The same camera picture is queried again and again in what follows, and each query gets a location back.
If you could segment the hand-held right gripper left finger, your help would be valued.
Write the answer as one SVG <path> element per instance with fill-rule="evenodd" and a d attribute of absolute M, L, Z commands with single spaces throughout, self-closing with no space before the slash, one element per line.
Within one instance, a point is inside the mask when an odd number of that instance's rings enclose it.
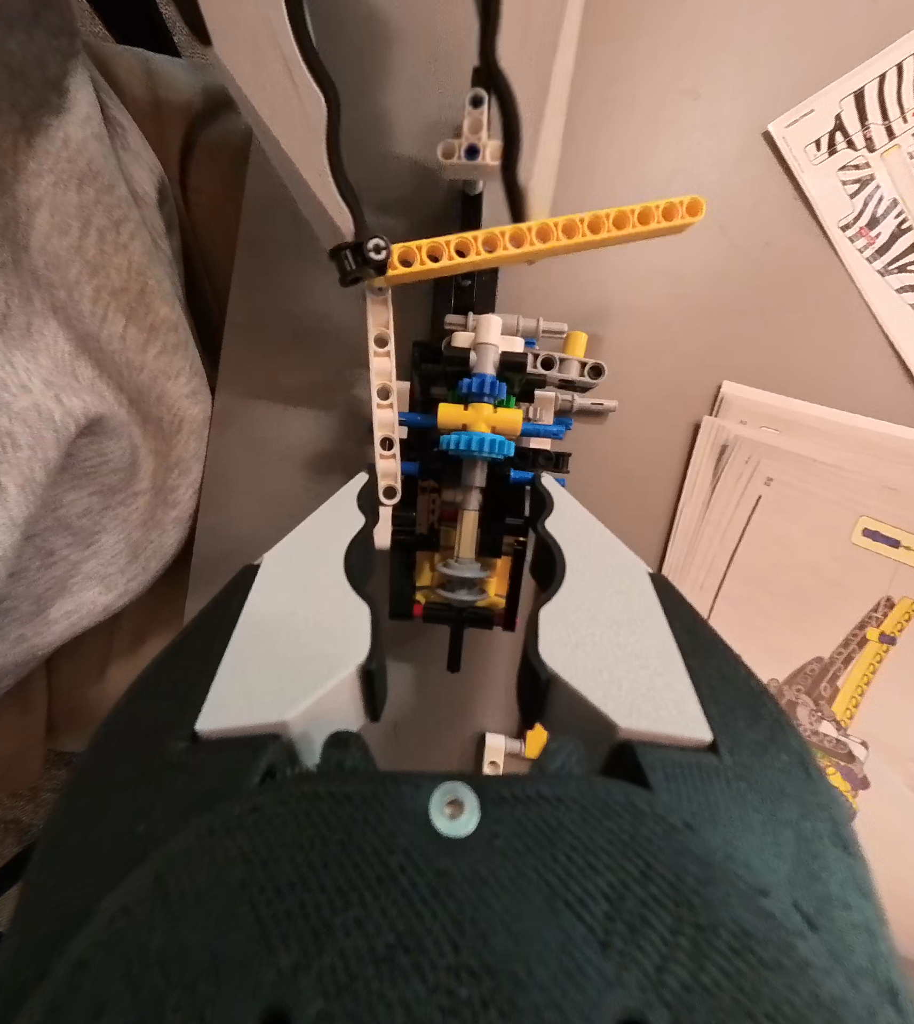
<path fill-rule="evenodd" d="M 387 662 L 371 594 L 378 514 L 363 471 L 263 556 L 195 718 L 198 737 L 274 734 L 300 762 L 318 762 L 332 734 L 381 719 Z"/>

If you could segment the zebra striped sticker sheet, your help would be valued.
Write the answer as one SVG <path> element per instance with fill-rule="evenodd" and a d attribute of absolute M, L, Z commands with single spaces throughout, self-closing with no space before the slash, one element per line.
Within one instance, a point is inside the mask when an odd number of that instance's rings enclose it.
<path fill-rule="evenodd" d="M 914 379 L 914 29 L 767 130 Z"/>

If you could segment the yellow black lego model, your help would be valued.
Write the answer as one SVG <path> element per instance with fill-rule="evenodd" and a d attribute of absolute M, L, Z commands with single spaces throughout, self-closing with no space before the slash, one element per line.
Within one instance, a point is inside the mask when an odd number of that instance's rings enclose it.
<path fill-rule="evenodd" d="M 365 289 L 389 618 L 445 628 L 450 673 L 468 632 L 517 627 L 529 490 L 568 471 L 553 443 L 617 408 L 592 395 L 606 367 L 585 333 L 496 311 L 499 270 L 678 234 L 706 214 L 691 195 L 483 227 L 484 185 L 495 174 L 505 186 L 510 166 L 494 114 L 511 115 L 519 141 L 511 99 L 476 68 L 456 136 L 438 146 L 465 190 L 454 233 L 399 244 L 366 231 L 330 251 L 339 283 Z"/>

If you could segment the person's grey sweatpants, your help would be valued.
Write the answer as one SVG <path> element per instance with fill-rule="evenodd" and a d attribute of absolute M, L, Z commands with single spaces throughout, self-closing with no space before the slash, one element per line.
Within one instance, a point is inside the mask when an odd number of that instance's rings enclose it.
<path fill-rule="evenodd" d="M 0 2 L 0 697 L 194 518 L 211 397 L 178 227 L 66 2 Z"/>

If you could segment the lego instruction booklet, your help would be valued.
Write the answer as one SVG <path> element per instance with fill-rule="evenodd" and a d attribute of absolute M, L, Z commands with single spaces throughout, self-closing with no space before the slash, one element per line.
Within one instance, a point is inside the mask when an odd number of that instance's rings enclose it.
<path fill-rule="evenodd" d="M 724 383 L 662 572 L 806 738 L 914 959 L 914 429 Z"/>

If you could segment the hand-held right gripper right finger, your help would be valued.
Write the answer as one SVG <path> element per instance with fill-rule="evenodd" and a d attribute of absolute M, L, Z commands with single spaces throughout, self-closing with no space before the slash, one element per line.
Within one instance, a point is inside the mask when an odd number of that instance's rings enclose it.
<path fill-rule="evenodd" d="M 517 676 L 521 723 L 587 749 L 707 749 L 713 732 L 647 564 L 553 477 L 531 487 L 535 585 Z"/>

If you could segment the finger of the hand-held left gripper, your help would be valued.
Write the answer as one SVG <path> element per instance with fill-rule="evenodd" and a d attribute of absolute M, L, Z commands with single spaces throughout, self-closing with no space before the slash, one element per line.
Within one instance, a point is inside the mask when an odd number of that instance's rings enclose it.
<path fill-rule="evenodd" d="M 585 10 L 584 1 L 502 3 L 498 57 L 521 121 L 518 180 L 527 221 L 554 209 Z"/>
<path fill-rule="evenodd" d="M 346 172 L 338 88 L 305 2 L 201 1 L 212 58 L 255 137 L 322 242 L 368 233 Z"/>

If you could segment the white lego beam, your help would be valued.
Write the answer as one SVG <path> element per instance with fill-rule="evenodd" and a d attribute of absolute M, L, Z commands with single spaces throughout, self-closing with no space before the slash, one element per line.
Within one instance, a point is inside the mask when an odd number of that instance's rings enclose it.
<path fill-rule="evenodd" d="M 549 741 L 549 732 L 536 724 L 519 735 L 486 732 L 481 740 L 480 772 L 484 776 L 524 774 L 537 761 Z"/>

